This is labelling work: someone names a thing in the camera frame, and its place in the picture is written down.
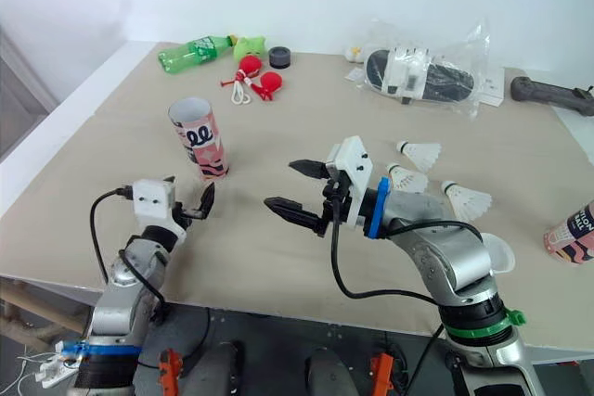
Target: orange clamp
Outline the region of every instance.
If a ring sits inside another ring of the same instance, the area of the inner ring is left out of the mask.
[[[163,396],[177,396],[177,378],[182,371],[182,355],[171,348],[163,351],[159,357],[159,383],[163,387]]]
[[[394,358],[385,352],[371,359],[371,371],[373,372],[372,396],[386,396],[388,391],[394,389],[392,385],[392,366]]]

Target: beige tabletop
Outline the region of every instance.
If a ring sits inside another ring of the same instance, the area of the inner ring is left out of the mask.
[[[323,183],[287,167],[291,160],[324,160],[334,143],[359,134],[374,161],[372,184],[399,159],[395,142],[440,142],[430,172],[492,194],[491,210],[475,224],[506,239],[516,268],[499,275],[507,306],[528,318],[532,345],[594,350],[594,262],[572,267],[543,249],[547,228],[594,196],[594,167],[550,107],[505,100],[482,106],[474,121],[441,109],[402,106],[344,80],[342,57],[293,55],[272,103],[230,102],[232,57],[178,75],[166,74],[155,48],[95,116],[45,166],[0,220],[0,275],[102,289],[88,228],[93,200],[140,178],[175,174],[177,198],[196,202],[204,183],[167,118],[178,98],[213,103],[230,171],[217,180],[213,212],[189,228],[174,252],[166,298],[187,304],[279,314],[337,324],[428,333],[439,319],[431,305],[403,297],[348,300],[329,264],[329,234],[287,224],[263,204],[267,197],[301,201],[321,211]],[[132,205],[114,198],[97,214],[99,242],[114,259],[136,233]],[[426,292],[412,261],[389,241],[362,231],[341,232],[340,264],[355,291],[401,287]]]

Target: pink can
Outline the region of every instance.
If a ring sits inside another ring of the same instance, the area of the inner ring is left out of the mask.
[[[594,201],[545,234],[549,254],[569,263],[594,260]]]
[[[169,107],[169,119],[190,160],[198,164],[202,177],[225,176],[229,166],[211,103],[199,97],[180,99]]]

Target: pink cup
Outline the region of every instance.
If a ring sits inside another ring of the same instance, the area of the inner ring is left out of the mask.
[[[225,176],[229,166],[211,103],[199,97],[180,99],[169,107],[169,119],[190,160],[198,164],[202,177]]]

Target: white wall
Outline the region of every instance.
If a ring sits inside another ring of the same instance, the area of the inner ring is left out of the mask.
[[[592,83],[594,0],[1,0],[0,23],[58,98],[122,43],[263,34],[294,50],[340,53],[378,17],[430,42],[481,17],[492,59]]]

